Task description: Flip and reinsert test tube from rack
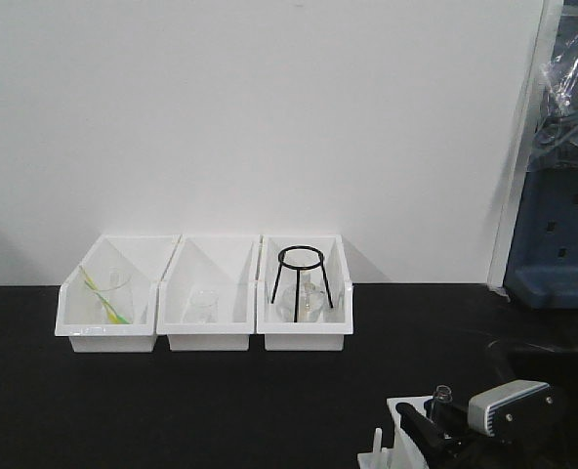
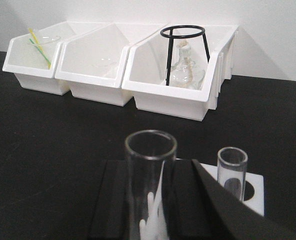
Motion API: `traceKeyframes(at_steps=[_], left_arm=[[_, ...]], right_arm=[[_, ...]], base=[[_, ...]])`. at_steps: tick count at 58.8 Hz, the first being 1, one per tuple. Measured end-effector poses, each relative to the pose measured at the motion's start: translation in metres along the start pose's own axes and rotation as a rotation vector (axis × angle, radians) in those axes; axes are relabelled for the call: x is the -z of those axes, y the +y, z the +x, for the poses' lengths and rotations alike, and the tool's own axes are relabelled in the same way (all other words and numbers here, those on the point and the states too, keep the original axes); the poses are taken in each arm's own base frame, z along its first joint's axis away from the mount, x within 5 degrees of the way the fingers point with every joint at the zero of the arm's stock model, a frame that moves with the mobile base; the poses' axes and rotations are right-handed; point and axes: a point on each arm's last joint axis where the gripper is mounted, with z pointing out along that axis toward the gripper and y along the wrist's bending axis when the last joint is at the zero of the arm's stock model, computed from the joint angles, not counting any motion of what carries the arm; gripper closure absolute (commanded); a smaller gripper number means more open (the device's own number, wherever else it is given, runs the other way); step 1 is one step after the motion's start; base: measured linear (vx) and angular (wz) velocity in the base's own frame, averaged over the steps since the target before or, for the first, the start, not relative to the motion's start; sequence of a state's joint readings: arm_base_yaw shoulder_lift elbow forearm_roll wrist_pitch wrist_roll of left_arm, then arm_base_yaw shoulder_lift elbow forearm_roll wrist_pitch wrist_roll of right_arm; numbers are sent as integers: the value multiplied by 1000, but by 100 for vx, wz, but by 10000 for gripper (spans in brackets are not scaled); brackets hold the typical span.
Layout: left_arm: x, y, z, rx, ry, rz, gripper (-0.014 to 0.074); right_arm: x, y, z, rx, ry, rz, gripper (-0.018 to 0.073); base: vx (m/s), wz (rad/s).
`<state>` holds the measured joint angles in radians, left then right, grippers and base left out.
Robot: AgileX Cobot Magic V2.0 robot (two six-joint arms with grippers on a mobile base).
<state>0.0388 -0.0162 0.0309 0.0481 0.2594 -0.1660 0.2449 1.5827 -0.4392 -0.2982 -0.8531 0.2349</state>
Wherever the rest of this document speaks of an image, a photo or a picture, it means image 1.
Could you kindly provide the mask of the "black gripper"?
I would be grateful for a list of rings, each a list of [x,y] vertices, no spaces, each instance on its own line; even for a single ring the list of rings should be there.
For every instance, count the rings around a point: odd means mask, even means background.
[[[401,428],[418,447],[430,448],[432,468],[578,468],[578,436],[567,429],[558,402],[498,409],[493,433],[468,422],[459,405],[430,402],[430,419],[410,403],[396,405]]]

